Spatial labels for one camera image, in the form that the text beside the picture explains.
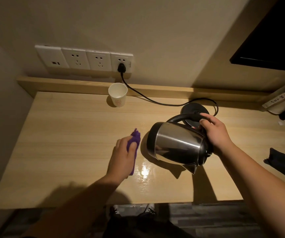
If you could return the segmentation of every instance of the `desk surface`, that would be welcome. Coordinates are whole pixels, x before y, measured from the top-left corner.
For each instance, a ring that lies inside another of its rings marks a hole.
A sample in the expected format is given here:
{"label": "desk surface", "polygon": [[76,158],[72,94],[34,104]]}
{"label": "desk surface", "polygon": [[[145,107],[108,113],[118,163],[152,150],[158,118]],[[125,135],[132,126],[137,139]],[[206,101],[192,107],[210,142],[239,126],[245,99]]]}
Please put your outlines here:
{"label": "desk surface", "polygon": [[[180,104],[184,99],[155,98]],[[180,107],[127,97],[111,107],[106,95],[38,92],[0,182],[0,209],[54,207],[101,178],[116,140],[135,128],[142,137]],[[250,110],[249,104],[219,102],[218,118],[232,140],[264,168],[285,176],[263,160],[269,148],[285,153],[285,126],[278,117]],[[205,105],[210,113],[214,108]],[[220,159],[212,155],[194,176],[181,166],[157,163],[138,149],[134,175],[110,198],[117,203],[213,202],[242,199]]]}

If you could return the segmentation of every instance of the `black tv screen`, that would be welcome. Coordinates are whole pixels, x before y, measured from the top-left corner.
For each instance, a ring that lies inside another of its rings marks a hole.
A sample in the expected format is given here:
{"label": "black tv screen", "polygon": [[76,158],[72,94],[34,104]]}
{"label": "black tv screen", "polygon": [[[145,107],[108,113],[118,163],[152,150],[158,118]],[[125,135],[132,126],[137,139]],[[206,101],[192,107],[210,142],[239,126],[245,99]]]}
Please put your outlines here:
{"label": "black tv screen", "polygon": [[285,0],[278,0],[230,62],[285,70]]}

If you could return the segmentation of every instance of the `kettle spout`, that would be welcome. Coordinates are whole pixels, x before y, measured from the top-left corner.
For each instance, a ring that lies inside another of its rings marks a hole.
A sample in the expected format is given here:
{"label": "kettle spout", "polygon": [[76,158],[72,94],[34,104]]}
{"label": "kettle spout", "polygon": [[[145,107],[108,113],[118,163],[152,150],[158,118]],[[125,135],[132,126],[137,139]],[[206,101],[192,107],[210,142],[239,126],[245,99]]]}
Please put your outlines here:
{"label": "kettle spout", "polygon": [[192,174],[195,174],[197,166],[194,164],[183,164],[182,165],[185,169],[190,171]]}

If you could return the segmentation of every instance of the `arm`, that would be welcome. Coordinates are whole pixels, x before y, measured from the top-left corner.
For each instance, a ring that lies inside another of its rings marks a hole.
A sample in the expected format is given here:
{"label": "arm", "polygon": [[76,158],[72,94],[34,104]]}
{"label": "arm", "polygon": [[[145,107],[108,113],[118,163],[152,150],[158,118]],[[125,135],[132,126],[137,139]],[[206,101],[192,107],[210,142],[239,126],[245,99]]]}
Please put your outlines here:
{"label": "arm", "polygon": [[132,136],[117,140],[109,162],[107,174],[86,188],[76,197],[45,216],[22,236],[36,238],[84,237],[102,212],[108,198],[128,177],[133,169],[137,143],[132,143],[127,152],[127,142]]}
{"label": "arm", "polygon": [[201,114],[214,153],[223,162],[259,224],[272,235],[285,237],[285,182],[264,169],[230,139],[216,117]]}

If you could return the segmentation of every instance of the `hand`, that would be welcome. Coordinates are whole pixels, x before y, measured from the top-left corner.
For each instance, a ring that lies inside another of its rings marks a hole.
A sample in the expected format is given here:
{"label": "hand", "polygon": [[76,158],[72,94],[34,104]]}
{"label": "hand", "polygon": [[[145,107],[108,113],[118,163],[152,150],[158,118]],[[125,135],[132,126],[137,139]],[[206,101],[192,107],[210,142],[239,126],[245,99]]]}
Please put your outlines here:
{"label": "hand", "polygon": [[128,136],[117,140],[112,157],[109,161],[107,176],[119,184],[127,178],[134,167],[137,143],[133,142],[127,152],[127,142],[132,138]]}
{"label": "hand", "polygon": [[224,148],[233,145],[233,142],[228,135],[224,123],[222,123],[220,120],[218,120],[212,115],[205,113],[200,113],[200,115],[208,118],[208,120],[201,119],[200,124],[205,128],[208,139],[214,146],[215,154],[219,155],[219,152],[222,151]]}

